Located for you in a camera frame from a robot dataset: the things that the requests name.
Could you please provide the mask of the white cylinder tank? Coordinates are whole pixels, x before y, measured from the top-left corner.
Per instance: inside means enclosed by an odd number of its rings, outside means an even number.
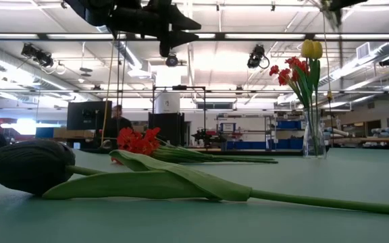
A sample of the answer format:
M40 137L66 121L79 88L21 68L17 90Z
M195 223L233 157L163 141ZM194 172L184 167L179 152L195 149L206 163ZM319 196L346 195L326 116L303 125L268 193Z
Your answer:
M179 113L180 94L163 92L155 97L155 113Z

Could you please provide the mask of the blue storage box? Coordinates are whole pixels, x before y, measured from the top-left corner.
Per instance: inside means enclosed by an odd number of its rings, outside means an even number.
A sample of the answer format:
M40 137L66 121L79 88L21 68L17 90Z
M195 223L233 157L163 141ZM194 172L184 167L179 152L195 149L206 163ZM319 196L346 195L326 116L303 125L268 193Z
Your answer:
M35 138L53 138L54 128L36 128Z

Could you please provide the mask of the black overhead frame bar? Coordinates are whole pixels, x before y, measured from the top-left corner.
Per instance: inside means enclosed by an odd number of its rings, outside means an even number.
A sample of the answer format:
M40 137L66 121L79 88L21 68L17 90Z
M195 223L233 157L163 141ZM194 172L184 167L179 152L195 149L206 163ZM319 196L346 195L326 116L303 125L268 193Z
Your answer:
M199 41L388 42L389 33L197 32ZM0 41L111 41L108 33L0 33Z

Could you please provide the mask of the black upright panel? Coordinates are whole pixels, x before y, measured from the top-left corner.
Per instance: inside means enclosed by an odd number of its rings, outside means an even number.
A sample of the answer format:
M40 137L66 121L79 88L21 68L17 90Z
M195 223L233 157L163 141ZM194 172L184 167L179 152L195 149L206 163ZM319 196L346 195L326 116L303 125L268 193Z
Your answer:
M174 146L184 144L186 126L183 113L148 113L148 127L159 128L158 137Z

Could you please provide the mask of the dark purple artificial tulip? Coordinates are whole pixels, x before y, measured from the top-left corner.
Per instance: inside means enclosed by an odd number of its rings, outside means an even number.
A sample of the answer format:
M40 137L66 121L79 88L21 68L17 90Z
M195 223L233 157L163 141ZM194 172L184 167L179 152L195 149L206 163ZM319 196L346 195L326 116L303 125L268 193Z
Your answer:
M115 150L110 156L126 165L129 171L111 173L78 167L69 147L50 140L4 146L0 148L0 184L46 199L119 196L247 201L259 198L389 215L389 205L264 192L147 155Z

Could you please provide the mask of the black computer monitor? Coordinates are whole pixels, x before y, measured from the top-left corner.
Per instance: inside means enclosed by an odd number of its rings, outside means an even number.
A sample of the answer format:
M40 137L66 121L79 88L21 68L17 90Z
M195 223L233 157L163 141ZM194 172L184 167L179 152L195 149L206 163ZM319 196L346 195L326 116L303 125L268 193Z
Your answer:
M87 101L69 103L68 130L101 130L104 121L111 119L111 101Z

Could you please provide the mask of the yellow artificial tulip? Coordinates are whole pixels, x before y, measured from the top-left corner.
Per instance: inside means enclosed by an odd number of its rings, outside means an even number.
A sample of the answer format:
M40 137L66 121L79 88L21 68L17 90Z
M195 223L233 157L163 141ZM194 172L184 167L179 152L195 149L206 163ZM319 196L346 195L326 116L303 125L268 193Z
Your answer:
M306 84L306 95L307 95L307 156L314 157L317 154L317 145L314 133L313 124L313 106L312 106L312 95L313 95L313 81L311 76L311 58L313 56L313 41L305 40L301 49L301 56L305 58L305 84Z

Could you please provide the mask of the black ceiling spotlight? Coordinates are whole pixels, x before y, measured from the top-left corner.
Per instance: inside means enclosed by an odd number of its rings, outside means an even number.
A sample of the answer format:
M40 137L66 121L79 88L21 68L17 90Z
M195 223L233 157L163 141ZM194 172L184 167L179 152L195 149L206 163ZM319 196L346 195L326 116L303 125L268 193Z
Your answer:
M247 61L247 67L251 69L261 68L262 70L267 69L270 66L270 60L265 55L264 46L256 44Z
M176 67L179 64L176 54L170 53L165 60L165 64L168 67Z
M37 62L41 67L44 68L52 67L54 64L52 55L50 53L44 52L43 50L38 49L28 43L24 44L21 55L27 59L31 59Z

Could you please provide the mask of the grey metal shelf rack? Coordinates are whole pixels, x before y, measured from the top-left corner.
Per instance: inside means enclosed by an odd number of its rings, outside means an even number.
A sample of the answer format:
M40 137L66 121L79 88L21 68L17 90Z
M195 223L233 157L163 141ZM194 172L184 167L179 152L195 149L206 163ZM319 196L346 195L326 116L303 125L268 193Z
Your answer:
M217 131L226 139L226 144L227 141L267 141L271 139L271 117L268 115L235 115L219 113L215 120L217 122Z

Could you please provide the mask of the silver ventilation duct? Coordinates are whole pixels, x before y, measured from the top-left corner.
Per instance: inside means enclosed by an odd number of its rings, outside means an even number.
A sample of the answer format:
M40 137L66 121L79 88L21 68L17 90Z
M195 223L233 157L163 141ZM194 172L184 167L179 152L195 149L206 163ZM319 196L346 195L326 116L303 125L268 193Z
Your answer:
M155 76L149 71L150 64L147 61L143 61L137 57L128 47L128 44L120 40L111 39L110 44L112 45L112 53L117 53L117 57L122 58L129 67L128 75L131 78L139 79L154 79Z

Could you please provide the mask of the green table mat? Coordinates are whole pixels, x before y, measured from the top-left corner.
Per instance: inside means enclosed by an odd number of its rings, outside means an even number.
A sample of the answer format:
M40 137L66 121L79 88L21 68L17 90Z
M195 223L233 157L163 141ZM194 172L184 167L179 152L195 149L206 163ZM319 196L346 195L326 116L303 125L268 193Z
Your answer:
M196 169L270 192L389 204L389 150L325 159L206 163ZM250 200L43 200L0 185L0 243L389 243L389 215Z

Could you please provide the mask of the clear glass vase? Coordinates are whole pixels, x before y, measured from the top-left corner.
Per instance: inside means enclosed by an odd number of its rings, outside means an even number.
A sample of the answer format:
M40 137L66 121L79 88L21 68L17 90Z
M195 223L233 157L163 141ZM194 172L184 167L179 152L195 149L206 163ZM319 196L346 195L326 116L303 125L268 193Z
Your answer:
M321 126L320 112L306 109L305 134L303 136L303 156L306 158L326 158L326 144Z

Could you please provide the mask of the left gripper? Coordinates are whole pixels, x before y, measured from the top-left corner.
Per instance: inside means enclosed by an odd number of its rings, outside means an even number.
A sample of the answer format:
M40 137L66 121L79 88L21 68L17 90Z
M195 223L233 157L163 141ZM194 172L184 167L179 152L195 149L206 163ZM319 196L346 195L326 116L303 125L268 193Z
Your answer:
M129 32L141 36L159 37L159 54L167 57L170 50L187 43L199 40L199 36L183 31L168 30L170 23L178 30L200 30L201 25L186 17L172 0L149 0L144 7L140 0L117 0L108 17L108 29L112 34Z

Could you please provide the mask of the wooden workbench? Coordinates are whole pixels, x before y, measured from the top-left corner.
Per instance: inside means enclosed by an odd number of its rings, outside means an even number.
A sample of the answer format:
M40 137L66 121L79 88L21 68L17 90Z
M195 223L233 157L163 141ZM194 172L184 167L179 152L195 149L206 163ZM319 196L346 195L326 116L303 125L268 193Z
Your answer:
M361 144L365 142L389 142L389 138L334 138L330 142L334 144Z

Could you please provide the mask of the blue storage bin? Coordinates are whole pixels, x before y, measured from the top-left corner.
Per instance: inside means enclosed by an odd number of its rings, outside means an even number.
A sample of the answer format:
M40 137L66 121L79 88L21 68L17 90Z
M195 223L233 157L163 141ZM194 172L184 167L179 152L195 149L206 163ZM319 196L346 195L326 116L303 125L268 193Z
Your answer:
M276 125L278 130L301 130L301 121L278 121Z
M303 139L279 139L277 143L270 139L267 141L227 141L227 150L302 150Z

